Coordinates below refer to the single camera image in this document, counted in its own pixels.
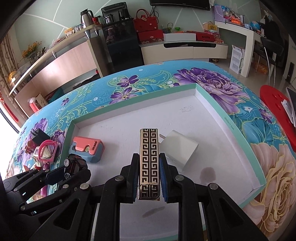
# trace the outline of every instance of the television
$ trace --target television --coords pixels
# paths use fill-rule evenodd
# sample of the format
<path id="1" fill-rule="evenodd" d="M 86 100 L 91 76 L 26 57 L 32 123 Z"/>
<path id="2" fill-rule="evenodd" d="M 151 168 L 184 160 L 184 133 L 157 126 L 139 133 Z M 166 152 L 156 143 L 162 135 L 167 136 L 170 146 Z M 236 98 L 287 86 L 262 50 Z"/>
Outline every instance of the television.
<path id="1" fill-rule="evenodd" d="M 191 7 L 210 10 L 209 0 L 149 0 L 151 6 Z"/>

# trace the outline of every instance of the chair leg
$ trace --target chair leg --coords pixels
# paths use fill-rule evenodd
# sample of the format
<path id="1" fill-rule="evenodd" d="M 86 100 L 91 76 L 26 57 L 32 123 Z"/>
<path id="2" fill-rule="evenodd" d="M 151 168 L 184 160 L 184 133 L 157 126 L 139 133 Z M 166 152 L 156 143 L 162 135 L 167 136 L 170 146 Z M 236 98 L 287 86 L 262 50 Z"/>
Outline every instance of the chair leg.
<path id="1" fill-rule="evenodd" d="M 276 84 L 276 67 L 274 67 L 274 85 Z"/>
<path id="2" fill-rule="evenodd" d="M 260 61 L 260 55 L 259 55 L 259 59 L 258 59 L 257 67 L 256 67 L 256 73 L 257 73 L 257 69 L 258 69 L 259 61 Z"/>
<path id="3" fill-rule="evenodd" d="M 268 62 L 268 85 L 270 85 L 270 64 L 269 64 L 269 59 L 268 59 L 266 48 L 264 47 L 264 49 L 265 49 L 266 58 L 267 58 L 267 62 Z"/>

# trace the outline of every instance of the vase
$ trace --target vase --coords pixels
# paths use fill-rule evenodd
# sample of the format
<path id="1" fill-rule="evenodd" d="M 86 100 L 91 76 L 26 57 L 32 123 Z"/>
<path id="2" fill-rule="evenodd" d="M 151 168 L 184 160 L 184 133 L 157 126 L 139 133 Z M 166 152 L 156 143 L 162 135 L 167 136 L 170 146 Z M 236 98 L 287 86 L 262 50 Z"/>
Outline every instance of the vase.
<path id="1" fill-rule="evenodd" d="M 36 55 L 36 52 L 33 52 L 31 53 L 29 56 L 28 56 L 28 59 L 30 60 L 30 63 L 33 64 L 37 61 L 37 55 Z"/>

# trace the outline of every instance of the metal screw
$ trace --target metal screw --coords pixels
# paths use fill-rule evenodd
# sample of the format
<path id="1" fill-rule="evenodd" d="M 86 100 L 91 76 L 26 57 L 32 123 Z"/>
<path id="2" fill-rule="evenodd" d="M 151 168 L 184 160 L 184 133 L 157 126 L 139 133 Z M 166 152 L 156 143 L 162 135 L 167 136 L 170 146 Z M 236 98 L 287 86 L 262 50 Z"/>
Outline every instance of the metal screw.
<path id="1" fill-rule="evenodd" d="M 124 176 L 118 175 L 118 176 L 115 177 L 115 180 L 118 181 L 118 182 L 123 181 L 124 180 Z"/>
<path id="2" fill-rule="evenodd" d="M 82 183 L 80 185 L 80 189 L 82 189 L 82 190 L 86 190 L 86 189 L 88 189 L 88 187 L 89 187 L 89 184 L 88 183 Z"/>
<path id="3" fill-rule="evenodd" d="M 177 175 L 177 176 L 175 176 L 175 179 L 176 179 L 177 181 L 183 181 L 183 180 L 184 180 L 184 176 L 182 176 L 182 175 Z"/>
<path id="4" fill-rule="evenodd" d="M 210 189 L 216 190 L 216 189 L 218 189 L 218 187 L 219 186 L 216 183 L 211 183 L 210 184 Z"/>

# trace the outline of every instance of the red gift box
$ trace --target red gift box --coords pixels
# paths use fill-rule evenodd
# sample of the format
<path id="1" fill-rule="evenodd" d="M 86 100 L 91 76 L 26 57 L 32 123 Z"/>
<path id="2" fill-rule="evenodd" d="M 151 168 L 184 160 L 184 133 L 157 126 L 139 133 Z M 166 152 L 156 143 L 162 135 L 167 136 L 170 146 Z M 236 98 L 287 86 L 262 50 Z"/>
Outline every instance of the red gift box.
<path id="1" fill-rule="evenodd" d="M 187 33 L 195 33 L 197 41 L 215 42 L 214 35 L 212 34 L 196 32 L 196 31 L 187 31 Z"/>
<path id="2" fill-rule="evenodd" d="M 138 12 L 141 10 L 147 14 L 147 17 L 142 15 L 141 18 L 138 18 Z M 151 17 L 145 9 L 139 9 L 137 11 L 133 24 L 137 33 L 158 29 L 156 17 Z"/>
<path id="3" fill-rule="evenodd" d="M 161 29 L 146 31 L 138 33 L 140 42 L 151 40 L 151 39 L 162 39 L 163 40 L 163 31 Z"/>

